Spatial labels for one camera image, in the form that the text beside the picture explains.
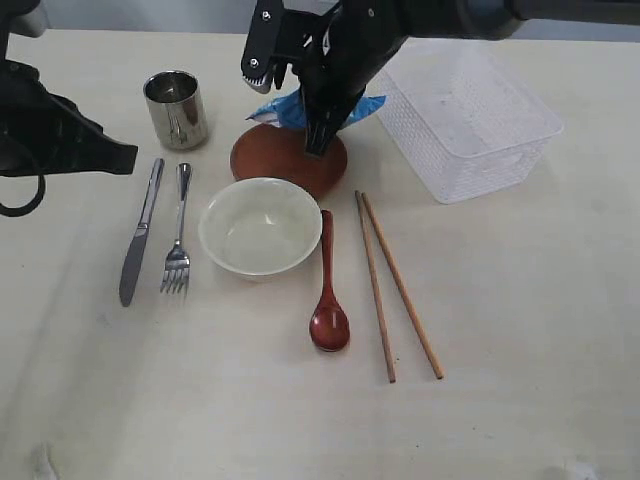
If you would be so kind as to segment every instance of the stainless steel cup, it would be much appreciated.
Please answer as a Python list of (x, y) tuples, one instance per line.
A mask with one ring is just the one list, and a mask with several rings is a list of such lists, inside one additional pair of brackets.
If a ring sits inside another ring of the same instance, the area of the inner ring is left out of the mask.
[(208, 134), (196, 77), (170, 70), (144, 84), (144, 96), (160, 142), (167, 148), (186, 150), (203, 142)]

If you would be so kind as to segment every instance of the wooden plate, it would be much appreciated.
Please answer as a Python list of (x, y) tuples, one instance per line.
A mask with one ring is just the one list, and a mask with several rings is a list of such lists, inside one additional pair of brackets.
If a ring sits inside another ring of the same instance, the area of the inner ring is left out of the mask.
[(231, 151), (236, 180), (273, 177), (304, 188), (316, 200), (325, 196), (347, 168), (347, 150), (338, 137), (321, 159), (304, 153), (304, 131), (260, 124), (247, 130)]

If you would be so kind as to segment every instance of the ceramic bowl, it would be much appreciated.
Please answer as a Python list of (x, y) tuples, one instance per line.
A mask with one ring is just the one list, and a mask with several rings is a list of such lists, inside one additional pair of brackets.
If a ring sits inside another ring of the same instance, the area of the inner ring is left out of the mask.
[(217, 265), (263, 281), (302, 263), (322, 235), (322, 215), (305, 190), (252, 178), (218, 192), (200, 218), (202, 247)]

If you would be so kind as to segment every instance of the wooden chopstick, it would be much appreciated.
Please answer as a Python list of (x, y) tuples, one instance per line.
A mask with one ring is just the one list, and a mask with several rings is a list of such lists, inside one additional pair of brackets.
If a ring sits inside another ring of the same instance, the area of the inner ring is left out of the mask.
[(382, 348), (384, 349), (384, 360), (387, 362), (387, 375), (389, 383), (396, 382), (396, 371), (393, 366), (393, 356), (391, 355), (391, 344), (389, 343), (389, 333), (387, 332), (387, 322), (384, 319), (384, 311), (382, 310), (382, 297), (380, 296), (380, 287), (378, 286), (378, 277), (376, 275), (376, 265), (373, 260), (373, 249), (371, 247), (371, 235), (367, 228), (365, 219), (364, 205), (360, 192), (356, 191), (356, 203), (358, 204), (358, 214), (360, 215), (360, 226), (362, 227), (362, 238), (364, 240), (364, 248), (367, 251), (367, 262), (369, 263), (369, 275), (371, 276), (371, 288), (373, 289), (373, 298), (376, 302), (376, 314), (378, 315), (378, 326), (380, 327), (380, 337), (382, 337)]
[(369, 218), (371, 219), (371, 224), (373, 225), (373, 229), (376, 232), (378, 237), (378, 241), (380, 242), (380, 246), (382, 247), (382, 252), (384, 253), (385, 258), (387, 259), (387, 263), (389, 264), (389, 269), (391, 270), (391, 275), (393, 275), (393, 279), (398, 286), (398, 290), (400, 291), (400, 296), (402, 297), (402, 301), (404, 302), (404, 306), (407, 308), (407, 313), (409, 314), (409, 318), (411, 318), (411, 322), (413, 323), (413, 328), (416, 330), (418, 334), (418, 338), (420, 339), (420, 343), (422, 344), (422, 348), (424, 349), (424, 353), (427, 354), (427, 358), (431, 363), (431, 367), (433, 368), (433, 373), (436, 374), (437, 379), (444, 378), (444, 373), (442, 372), (442, 367), (440, 366), (440, 361), (436, 356), (435, 352), (431, 348), (429, 343), (429, 339), (427, 338), (427, 334), (422, 327), (422, 323), (420, 322), (420, 318), (418, 317), (418, 313), (411, 303), (411, 299), (409, 298), (409, 294), (407, 293), (407, 289), (404, 286), (404, 282), (402, 281), (402, 277), (400, 277), (400, 272), (398, 271), (398, 267), (396, 266), (396, 262), (393, 260), (393, 256), (391, 255), (391, 250), (389, 249), (389, 245), (384, 238), (384, 233), (382, 232), (382, 227), (378, 223), (376, 219), (375, 213), (373, 212), (373, 207), (371, 202), (369, 202), (369, 198), (367, 198), (367, 194), (362, 194), (362, 201), (364, 202), (364, 206), (367, 209), (367, 213), (369, 214)]

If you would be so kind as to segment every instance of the wall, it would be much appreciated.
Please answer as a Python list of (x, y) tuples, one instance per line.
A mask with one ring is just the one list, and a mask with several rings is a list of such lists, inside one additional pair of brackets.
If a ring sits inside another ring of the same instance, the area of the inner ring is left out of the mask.
[[(43, 0), (53, 28), (177, 32), (246, 32), (254, 0)], [(285, 0), (323, 11), (333, 2)], [(519, 38), (640, 41), (640, 27), (531, 21)]]

